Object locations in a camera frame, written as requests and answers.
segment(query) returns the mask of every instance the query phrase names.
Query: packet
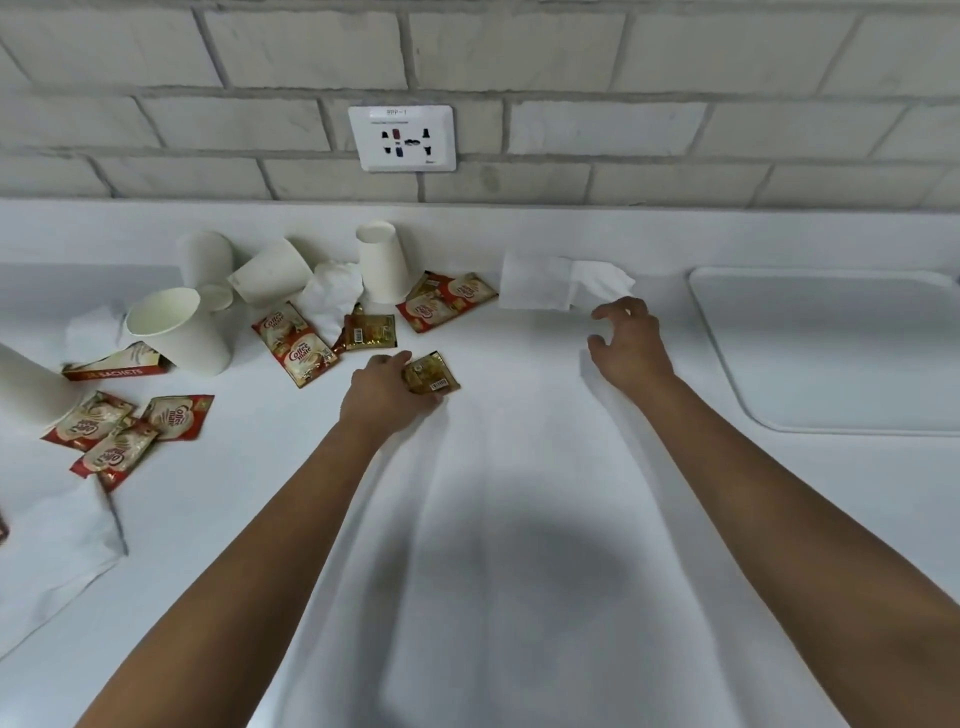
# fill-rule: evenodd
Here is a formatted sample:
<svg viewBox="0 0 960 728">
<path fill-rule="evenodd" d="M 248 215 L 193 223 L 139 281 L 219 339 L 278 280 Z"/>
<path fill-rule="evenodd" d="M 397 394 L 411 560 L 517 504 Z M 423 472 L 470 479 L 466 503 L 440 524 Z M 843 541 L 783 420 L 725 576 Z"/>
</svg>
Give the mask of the packet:
<svg viewBox="0 0 960 728">
<path fill-rule="evenodd" d="M 70 381 L 113 379 L 121 376 L 166 374 L 169 362 L 160 352 L 138 341 L 121 352 L 112 353 L 89 364 L 67 364 L 61 374 Z"/>
<path fill-rule="evenodd" d="M 410 301 L 398 303 L 396 310 L 417 333 L 424 333 L 445 324 L 457 315 L 457 312 L 446 304 L 439 291 L 430 291 Z"/>
<path fill-rule="evenodd" d="M 496 297 L 496 291 L 490 288 L 475 273 L 467 273 L 455 280 L 441 285 L 441 295 L 458 313 L 464 313 L 481 303 Z"/>
<path fill-rule="evenodd" d="M 436 291 L 441 285 L 450 283 L 452 280 L 450 276 L 444 276 L 433 271 L 423 271 L 423 275 L 420 276 L 414 287 L 410 289 L 410 293 L 407 294 L 406 300 L 410 301 L 410 299 L 422 296 L 424 293 Z"/>
<path fill-rule="evenodd" d="M 285 303 L 252 328 L 298 387 L 305 387 L 337 361 L 337 354 L 291 303 Z"/>
<path fill-rule="evenodd" d="M 340 334 L 344 350 L 394 349 L 396 347 L 396 317 L 393 314 L 378 315 L 349 313 L 344 316 L 344 331 Z"/>
<path fill-rule="evenodd" d="M 403 380 L 407 389 L 415 395 L 428 395 L 434 392 L 456 392 L 460 384 L 446 366 L 439 352 L 410 362 L 403 368 Z"/>
<path fill-rule="evenodd" d="M 128 401 L 114 395 L 96 392 L 74 407 L 41 440 L 87 452 L 135 409 Z"/>
<path fill-rule="evenodd" d="M 416 333 L 436 328 L 496 296 L 475 273 L 457 279 L 427 271 L 397 310 Z"/>
<path fill-rule="evenodd" d="M 70 471 L 80 477 L 96 473 L 100 484 L 109 493 L 127 479 L 158 434 L 149 423 L 128 417 L 75 462 Z"/>
<path fill-rule="evenodd" d="M 154 397 L 141 419 L 159 432 L 158 442 L 196 440 L 211 404 L 213 395 Z"/>
</svg>

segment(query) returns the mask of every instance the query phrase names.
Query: forearm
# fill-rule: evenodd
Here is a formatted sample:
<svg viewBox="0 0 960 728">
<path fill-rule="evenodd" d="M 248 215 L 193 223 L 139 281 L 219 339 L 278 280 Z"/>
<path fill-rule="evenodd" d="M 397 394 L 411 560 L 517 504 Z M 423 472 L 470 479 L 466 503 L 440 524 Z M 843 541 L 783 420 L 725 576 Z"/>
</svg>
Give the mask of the forearm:
<svg viewBox="0 0 960 728">
<path fill-rule="evenodd" d="M 334 426 L 144 637 L 79 728 L 246 725 L 381 443 Z"/>
<path fill-rule="evenodd" d="M 854 728 L 956 717 L 938 685 L 960 677 L 960 608 L 947 595 L 679 379 L 631 399 Z"/>
</svg>

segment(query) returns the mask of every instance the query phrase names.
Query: coffee mate logo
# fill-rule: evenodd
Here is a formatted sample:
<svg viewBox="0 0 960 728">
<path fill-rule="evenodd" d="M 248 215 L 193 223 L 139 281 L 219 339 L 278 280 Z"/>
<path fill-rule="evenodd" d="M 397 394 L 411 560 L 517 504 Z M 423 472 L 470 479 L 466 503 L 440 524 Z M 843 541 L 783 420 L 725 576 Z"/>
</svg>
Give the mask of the coffee mate logo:
<svg viewBox="0 0 960 728">
<path fill-rule="evenodd" d="M 303 361 L 307 356 L 313 352 L 313 349 L 305 341 L 300 341 L 297 345 L 290 351 L 289 358 L 291 361 Z"/>
<path fill-rule="evenodd" d="M 457 294 L 462 299 L 467 299 L 468 301 L 472 300 L 474 296 L 477 295 L 477 289 L 474 288 L 469 283 L 459 283 L 454 289 L 453 292 Z"/>
<path fill-rule="evenodd" d="M 189 414 L 190 408 L 183 404 L 176 409 L 168 410 L 166 416 L 167 424 L 171 427 L 179 427 L 180 425 L 184 425 Z"/>
<path fill-rule="evenodd" d="M 93 464 L 97 468 L 116 468 L 127 457 L 127 451 L 123 448 L 110 448 L 104 450 Z"/>
<path fill-rule="evenodd" d="M 414 313 L 422 319 L 432 319 L 436 312 L 437 309 L 430 303 L 419 303 L 414 306 Z"/>
<path fill-rule="evenodd" d="M 92 435 L 100 428 L 96 420 L 80 420 L 70 426 L 70 433 L 74 435 Z"/>
<path fill-rule="evenodd" d="M 283 312 L 277 311 L 263 320 L 264 328 L 276 328 L 283 323 Z"/>
</svg>

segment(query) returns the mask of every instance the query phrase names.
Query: white brick wall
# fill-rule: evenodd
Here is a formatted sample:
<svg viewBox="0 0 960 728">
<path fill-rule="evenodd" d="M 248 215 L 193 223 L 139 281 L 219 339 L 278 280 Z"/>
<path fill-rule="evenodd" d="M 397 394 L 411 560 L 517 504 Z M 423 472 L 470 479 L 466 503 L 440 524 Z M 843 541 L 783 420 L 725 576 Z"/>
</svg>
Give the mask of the white brick wall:
<svg viewBox="0 0 960 728">
<path fill-rule="evenodd" d="M 0 0 L 0 195 L 960 209 L 958 1 Z"/>
<path fill-rule="evenodd" d="M 514 155 L 680 156 L 706 104 L 528 101 L 511 112 Z"/>
<path fill-rule="evenodd" d="M 34 81 L 220 85 L 189 11 L 4 11 L 0 37 Z"/>
<path fill-rule="evenodd" d="M 212 12 L 234 85 L 406 88 L 396 16 L 386 12 Z"/>
<path fill-rule="evenodd" d="M 167 98 L 144 108 L 175 149 L 330 149 L 315 101 Z"/>
<path fill-rule="evenodd" d="M 934 167 L 777 165 L 763 207 L 914 207 L 943 175 Z"/>
<path fill-rule="evenodd" d="M 615 88 L 812 93 L 852 25 L 828 12 L 641 15 Z"/>
<path fill-rule="evenodd" d="M 254 159 L 100 158 L 100 168 L 125 197 L 269 200 Z"/>
<path fill-rule="evenodd" d="M 5 197 L 108 197 L 109 191 L 83 159 L 0 157 L 0 194 Z"/>
</svg>

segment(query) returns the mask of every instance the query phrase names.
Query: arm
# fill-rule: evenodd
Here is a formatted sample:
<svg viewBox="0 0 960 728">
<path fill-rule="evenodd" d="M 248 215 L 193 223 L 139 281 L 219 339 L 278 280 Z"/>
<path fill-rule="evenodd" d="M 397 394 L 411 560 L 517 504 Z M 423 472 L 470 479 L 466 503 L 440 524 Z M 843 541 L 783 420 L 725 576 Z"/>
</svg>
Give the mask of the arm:
<svg viewBox="0 0 960 728">
<path fill-rule="evenodd" d="M 673 373 L 643 301 L 588 344 L 650 421 L 737 564 L 852 728 L 960 724 L 960 606 Z"/>
<path fill-rule="evenodd" d="M 147 633 L 78 728 L 247 725 L 373 455 L 439 401 L 406 390 L 409 359 L 375 356 L 354 373 L 340 422 Z"/>
</svg>

